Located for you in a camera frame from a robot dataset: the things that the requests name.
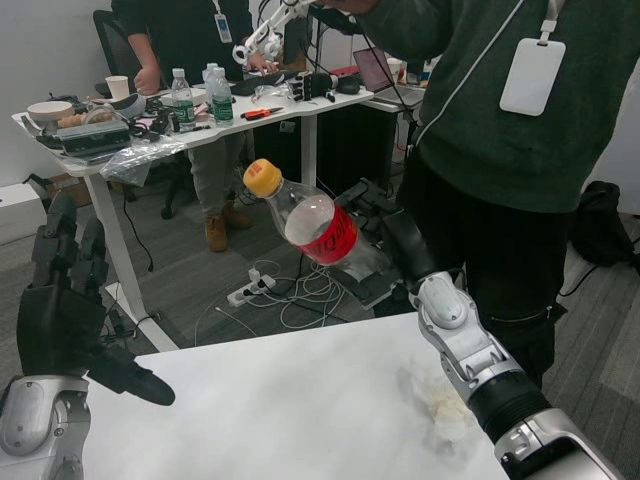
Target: white id badge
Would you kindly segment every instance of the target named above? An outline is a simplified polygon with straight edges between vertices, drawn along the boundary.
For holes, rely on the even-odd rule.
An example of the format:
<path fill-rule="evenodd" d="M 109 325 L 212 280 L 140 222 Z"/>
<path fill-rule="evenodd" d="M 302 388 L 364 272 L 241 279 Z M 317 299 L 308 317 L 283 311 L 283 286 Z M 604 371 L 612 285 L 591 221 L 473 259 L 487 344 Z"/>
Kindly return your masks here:
<path fill-rule="evenodd" d="M 544 113 L 567 47 L 562 42 L 525 38 L 518 44 L 500 108 L 538 117 Z"/>
<path fill-rule="evenodd" d="M 227 16 L 218 13 L 216 15 L 216 25 L 218 25 L 218 33 L 220 34 L 220 40 L 222 43 L 233 43 L 231 30 L 229 30 L 229 22 L 227 22 Z"/>

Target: white table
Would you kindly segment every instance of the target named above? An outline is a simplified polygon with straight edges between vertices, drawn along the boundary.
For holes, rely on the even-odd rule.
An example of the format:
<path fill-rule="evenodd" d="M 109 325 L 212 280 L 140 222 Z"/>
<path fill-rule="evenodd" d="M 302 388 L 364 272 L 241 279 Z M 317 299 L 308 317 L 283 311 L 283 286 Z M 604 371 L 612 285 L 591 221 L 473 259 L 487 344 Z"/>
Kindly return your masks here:
<path fill-rule="evenodd" d="M 281 122 L 289 118 L 302 118 L 302 182 L 315 185 L 316 184 L 316 166 L 317 166 L 317 141 L 318 141 L 318 115 L 331 110 L 347 107 L 373 98 L 373 93 L 361 90 L 359 95 L 343 95 L 336 94 L 335 103 L 331 103 L 325 98 L 316 98 L 312 102 L 300 102 L 294 107 L 288 108 L 276 115 L 264 119 L 247 122 L 240 118 L 240 115 L 258 107 L 251 102 L 250 97 L 236 97 L 234 104 L 235 123 L 231 127 L 218 128 L 213 122 L 210 130 L 201 130 L 199 132 L 189 132 L 176 135 L 176 138 L 186 145 L 188 149 L 198 147 L 233 133 L 238 133 L 253 128 L 261 127 L 271 123 Z M 17 113 L 12 116 L 13 120 L 28 134 L 24 127 L 21 117 L 26 113 Z M 129 252 L 127 250 L 122 229 L 116 216 L 116 211 L 109 194 L 107 182 L 100 175 L 100 170 L 104 164 L 83 167 L 73 165 L 63 161 L 62 156 L 56 154 L 44 146 L 42 146 L 51 157 L 60 164 L 60 166 L 69 175 L 74 177 L 83 177 L 89 188 L 93 205 L 96 209 L 98 218 L 105 227 L 105 236 L 107 248 L 111 254 L 113 268 L 118 276 L 118 283 L 109 285 L 107 291 L 115 298 L 120 307 L 129 315 L 134 323 L 140 324 L 140 330 L 147 336 L 153 345 L 161 352 L 177 350 L 177 345 L 162 331 L 162 329 L 149 317 L 140 286 L 131 264 Z"/>
<path fill-rule="evenodd" d="M 416 314 L 138 361 L 176 402 L 92 384 L 87 479 L 507 478 L 476 423 L 454 444 L 434 434 L 429 386 L 451 387 Z"/>

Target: laptop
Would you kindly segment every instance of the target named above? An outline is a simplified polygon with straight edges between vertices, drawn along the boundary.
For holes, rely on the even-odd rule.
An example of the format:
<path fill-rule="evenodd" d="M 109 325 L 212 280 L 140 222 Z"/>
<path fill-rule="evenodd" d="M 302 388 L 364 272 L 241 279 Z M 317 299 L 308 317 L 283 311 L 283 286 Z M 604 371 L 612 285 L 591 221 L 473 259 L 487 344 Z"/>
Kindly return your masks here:
<path fill-rule="evenodd" d="M 367 90 L 375 93 L 375 99 L 394 105 L 404 104 L 409 107 L 415 107 L 424 98 L 424 89 L 405 87 L 397 85 L 398 93 L 402 97 L 402 101 L 398 98 L 398 94 L 391 84 L 391 69 L 387 63 L 387 57 L 379 48 L 365 49 L 353 53 L 353 57 L 360 69 L 360 77 L 362 83 Z"/>

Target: backpack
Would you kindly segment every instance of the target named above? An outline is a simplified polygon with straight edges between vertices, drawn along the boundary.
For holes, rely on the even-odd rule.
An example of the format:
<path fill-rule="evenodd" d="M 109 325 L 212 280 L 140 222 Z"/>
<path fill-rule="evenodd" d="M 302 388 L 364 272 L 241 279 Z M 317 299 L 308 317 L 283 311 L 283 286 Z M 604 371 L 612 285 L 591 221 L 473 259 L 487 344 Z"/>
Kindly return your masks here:
<path fill-rule="evenodd" d="M 620 187 L 613 183 L 591 183 L 580 200 L 575 225 L 569 238 L 587 261 L 611 267 L 629 262 L 640 274 L 640 254 L 618 214 Z"/>

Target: red bottle label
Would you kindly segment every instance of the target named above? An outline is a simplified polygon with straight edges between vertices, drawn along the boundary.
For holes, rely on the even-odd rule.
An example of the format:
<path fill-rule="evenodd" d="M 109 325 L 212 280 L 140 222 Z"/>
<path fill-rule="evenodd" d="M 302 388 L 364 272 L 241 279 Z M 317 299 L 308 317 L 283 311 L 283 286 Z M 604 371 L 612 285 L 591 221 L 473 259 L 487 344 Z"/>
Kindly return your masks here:
<path fill-rule="evenodd" d="M 333 265 L 346 257 L 358 241 L 358 228 L 338 205 L 327 231 L 308 245 L 298 246 L 305 255 L 320 265 Z"/>

